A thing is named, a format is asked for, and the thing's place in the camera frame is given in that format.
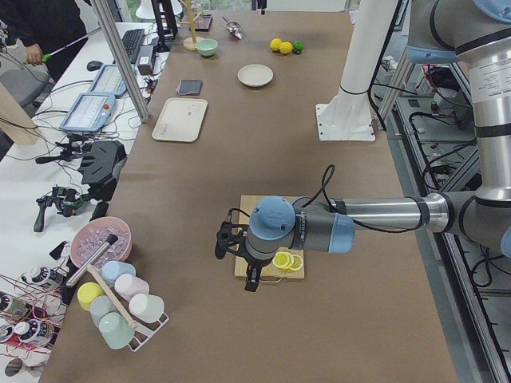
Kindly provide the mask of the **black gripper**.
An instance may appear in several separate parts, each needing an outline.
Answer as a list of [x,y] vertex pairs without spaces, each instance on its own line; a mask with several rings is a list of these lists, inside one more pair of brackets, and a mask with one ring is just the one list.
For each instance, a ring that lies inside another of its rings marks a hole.
[[[227,253],[233,254],[242,259],[248,259],[248,250],[245,246],[248,225],[242,223],[232,222],[232,213],[239,212],[247,216],[250,215],[238,207],[233,207],[228,210],[226,219],[221,223],[220,229],[216,233],[215,256],[217,259],[224,259]],[[256,284],[259,284],[261,267],[248,267],[245,279],[244,290],[248,292],[256,292]]]

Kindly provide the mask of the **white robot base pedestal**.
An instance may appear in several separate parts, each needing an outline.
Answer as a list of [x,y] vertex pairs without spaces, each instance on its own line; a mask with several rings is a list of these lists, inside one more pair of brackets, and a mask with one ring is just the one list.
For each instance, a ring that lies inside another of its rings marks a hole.
[[321,141],[375,140],[370,86],[398,9],[392,0],[360,2],[339,91],[329,103],[316,105]]

